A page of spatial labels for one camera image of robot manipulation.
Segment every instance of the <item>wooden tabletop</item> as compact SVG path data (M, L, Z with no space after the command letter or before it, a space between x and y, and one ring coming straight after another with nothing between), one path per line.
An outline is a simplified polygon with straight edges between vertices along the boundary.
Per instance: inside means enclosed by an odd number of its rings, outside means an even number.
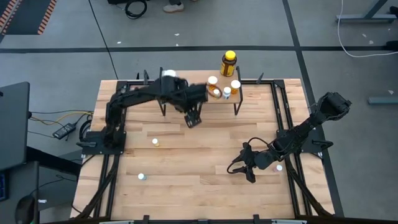
M93 131L104 127L106 103L116 82L101 82ZM299 124L308 117L301 82L286 79L285 85L293 121ZM279 90L278 94L283 108ZM237 116L229 105L203 105L203 122L193 129L187 128L183 114L172 107L167 107L167 116L162 116L156 101L129 108L126 150L119 163L112 219L142 220L144 215L150 215L151 220L251 219L253 214L260 218L293 218L286 171L273 171L278 162L266 170L255 169L255 184L249 183L244 174L226 172L244 141L254 136L266 141L276 137L270 86L243 85L243 97ZM159 147L151 143L153 138L159 140ZM254 150L265 149L259 141L251 144ZM302 154L301 158L308 188L333 213L321 160L311 154ZM79 210L98 188L102 161L103 156L95 156L82 167L74 201ZM147 180L139 180L139 173L147 175ZM296 189L300 212L304 214L301 193ZM106 192L102 215L107 198Z
M217 86L223 92L224 87L231 88L231 82L233 80L239 80L238 72L235 71L231 77L223 76L219 70L202 70L202 71L176 71L177 76L186 79L189 84L192 83L206 83L210 76L214 76L218 79ZM207 103L239 103L241 101L241 95L239 91L236 94L231 94L231 96L226 100L224 98L216 99L209 95L209 100Z

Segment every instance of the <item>concrete floor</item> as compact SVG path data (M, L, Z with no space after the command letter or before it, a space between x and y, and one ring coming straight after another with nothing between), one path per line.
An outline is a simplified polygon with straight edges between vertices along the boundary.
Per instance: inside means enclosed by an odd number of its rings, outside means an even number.
M294 45L282 1L184 1L185 12L165 14L161 9L166 0L153 0L148 2L147 14L134 21L105 0L91 2L109 47ZM371 3L372 0L346 0L344 12L361 13ZM340 13L340 1L289 0L289 5L301 46L339 46L335 15ZM398 6L398 0L390 0L381 12L391 5ZM345 45L380 46L398 39L398 27L396 22L343 24L341 38ZM7 35L0 50L54 49L59 53L0 54L0 86L30 82L31 111L92 110L100 80L114 79L108 53L60 53L59 49L102 47L88 1L58 0L43 35ZM134 79L143 69L154 78L160 66L176 70L218 69L223 52L131 49L111 55L119 78ZM244 78L257 78L262 72L264 78L302 78L293 48L239 50L237 54ZM344 120L323 125L326 139L335 143L329 152L345 216L398 220L398 178L394 172L398 170L394 160L398 107L369 106L366 102L369 96L389 96L388 90L398 93L394 67L398 56L351 58L342 51L314 51L303 52L303 57L315 99L327 91L337 91L353 102ZM55 131L55 127L31 122L29 129L46 134ZM28 135L30 146L57 156L78 151L77 139L77 133L67 142ZM59 187L74 191L73 187ZM59 187L49 186L49 190ZM68 203L44 210L41 218L43 222L65 220L69 214Z

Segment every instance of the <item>person's foot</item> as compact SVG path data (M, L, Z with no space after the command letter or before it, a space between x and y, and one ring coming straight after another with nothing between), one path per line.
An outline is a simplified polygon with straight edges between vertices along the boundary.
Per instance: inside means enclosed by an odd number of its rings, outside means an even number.
M171 5L168 4L165 7L163 7L163 11L167 12L167 13L173 13L173 12L182 12L184 10L184 4L180 5Z

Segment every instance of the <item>power adapter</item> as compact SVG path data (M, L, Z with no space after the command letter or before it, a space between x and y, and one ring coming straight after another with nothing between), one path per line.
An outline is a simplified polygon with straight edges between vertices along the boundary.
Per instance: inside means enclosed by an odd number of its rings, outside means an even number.
M67 123L64 127L60 128L56 132L52 133L52 136L54 136L58 140L61 140L68 134L72 133L74 130L76 130L76 125Z

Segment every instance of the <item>yellow cable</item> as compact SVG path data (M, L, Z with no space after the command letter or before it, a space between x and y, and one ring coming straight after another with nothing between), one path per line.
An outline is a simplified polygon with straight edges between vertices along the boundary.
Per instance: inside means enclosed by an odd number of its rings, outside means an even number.
M56 120L55 122L52 122L52 123L46 123L46 122L44 122L43 120L41 120L41 119L39 119L39 118L35 118L35 117L31 117L31 118L35 119L36 121L40 121L41 123L43 123L43 124L45 124L45 125L53 125L53 124L56 124L57 122L60 122L63 118L66 118L67 116L70 116L70 115L73 115L73 114L89 114L89 115L92 115L92 114L89 113L89 112L82 112L82 111L73 112L73 113L68 113L68 114L62 116L61 118L59 118L58 120Z

